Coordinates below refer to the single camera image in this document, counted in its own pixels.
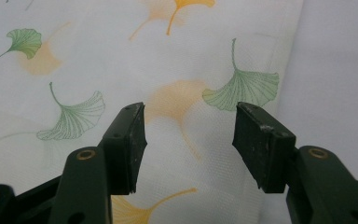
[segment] black tool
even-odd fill
[[[288,185],[292,223],[358,223],[358,181],[331,151],[295,143],[263,108],[238,103],[233,146],[265,193],[284,193]]]
[[[15,196],[0,185],[0,224],[110,224],[110,195],[136,191],[145,140],[143,103],[124,107],[97,147],[72,152],[63,173]]]

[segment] brass rivet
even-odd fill
[[[89,149],[82,150],[79,153],[77,153],[77,155],[76,155],[77,159],[80,161],[85,161],[85,160],[91,159],[94,156],[95,156],[95,151],[89,150]]]
[[[310,148],[310,150],[308,150],[309,154],[315,158],[321,159],[321,160],[325,160],[328,158],[328,154],[325,150],[322,150],[320,148]]]

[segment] white fabric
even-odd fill
[[[197,4],[174,12],[185,2]],[[159,205],[148,221],[256,223],[262,193],[231,145],[235,112],[207,104],[202,94],[223,88],[237,71],[235,39],[238,69],[278,74],[278,92],[263,104],[274,114],[301,6],[302,0],[0,1],[0,55],[16,29],[34,29],[42,42],[33,59],[18,50],[0,57],[0,183],[22,193],[60,175],[66,156],[96,146],[122,107],[145,102],[148,146],[138,192],[125,202],[147,209],[194,189]],[[135,32],[150,15],[160,20]],[[27,65],[36,59],[39,65]],[[63,106],[91,96],[98,110],[88,118],[97,122],[85,132],[70,139],[41,134],[59,122]]]
[[[277,116],[358,179],[358,1],[304,1]],[[285,197],[266,195],[260,223],[290,223]]]

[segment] ginkgo leaf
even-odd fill
[[[181,8],[189,5],[196,5],[196,4],[205,5],[207,7],[213,7],[214,0],[175,0],[175,3],[176,3],[176,10],[173,12],[171,16],[170,24],[168,25],[168,29],[167,29],[167,35],[171,33],[171,26],[172,26],[173,19],[175,18],[176,13]]]
[[[0,57],[11,51],[20,51],[24,53],[28,59],[32,59],[42,45],[42,35],[34,29],[12,30],[7,33],[7,37],[12,39],[11,47],[1,54]]]
[[[67,22],[56,30],[41,46],[32,59],[27,59],[24,54],[19,53],[19,61],[22,68],[27,70],[32,75],[48,75],[55,69],[57,69],[62,61],[57,59],[50,49],[50,40],[56,35],[62,28],[69,25]]]
[[[221,110],[235,111],[238,102],[262,106],[275,99],[278,91],[278,73],[261,73],[240,70],[234,60],[235,40],[232,40],[232,64],[234,76],[218,91],[205,90],[202,93],[208,105]]]
[[[85,131],[93,128],[104,112],[103,96],[98,91],[79,105],[62,105],[54,94],[51,82],[50,90],[55,102],[61,109],[61,115],[53,129],[40,131],[36,134],[40,140],[78,138]]]
[[[166,0],[144,0],[144,3],[149,9],[149,15],[147,19],[141,23],[141,25],[132,33],[130,40],[136,37],[138,32],[149,22],[162,20],[169,21],[172,17],[173,12],[175,11],[176,5],[173,1]],[[177,15],[172,23],[176,25],[183,25],[185,23],[184,15]]]
[[[205,84],[198,80],[175,81],[173,84],[159,88],[151,96],[145,107],[145,123],[157,117],[175,119],[188,147],[198,160],[200,159],[200,154],[185,132],[184,117],[193,104],[202,100],[201,93],[205,88]]]
[[[123,196],[112,196],[113,222],[115,224],[147,224],[153,211],[159,205],[174,197],[191,192],[197,192],[197,189],[193,188],[177,192],[165,199],[160,200],[147,209],[133,206]]]

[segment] yellow ginkgo leaf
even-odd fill
[[[27,70],[32,75],[48,75],[55,69],[61,66],[62,61],[57,59],[50,49],[50,40],[56,35],[63,27],[69,25],[67,22],[65,25],[56,30],[47,41],[42,43],[41,48],[37,51],[33,59],[28,60],[24,55],[19,54],[19,61],[22,68]]]
[[[130,204],[123,196],[112,196],[113,223],[115,224],[147,224],[153,211],[162,203],[168,200],[191,192],[197,192],[197,189],[187,189],[177,192],[167,198],[160,200],[153,206],[143,209]]]
[[[175,81],[156,90],[145,107],[145,123],[157,117],[169,117],[178,122],[180,131],[197,160],[200,159],[200,154],[185,132],[184,117],[187,110],[202,99],[204,88],[205,84],[199,80]]]
[[[147,19],[141,23],[141,25],[132,33],[130,40],[136,37],[138,32],[150,21],[169,21],[173,12],[175,11],[175,3],[173,1],[167,0],[144,0],[147,8],[149,9],[149,15]],[[185,15],[178,15],[174,18],[172,23],[176,25],[185,24],[184,17]]]
[[[171,16],[170,24],[168,25],[168,29],[167,29],[167,35],[169,35],[171,33],[172,22],[175,18],[176,13],[181,8],[189,6],[189,5],[205,5],[207,7],[213,7],[214,0],[175,0],[175,3],[176,3],[176,10],[173,12],[173,14]]]

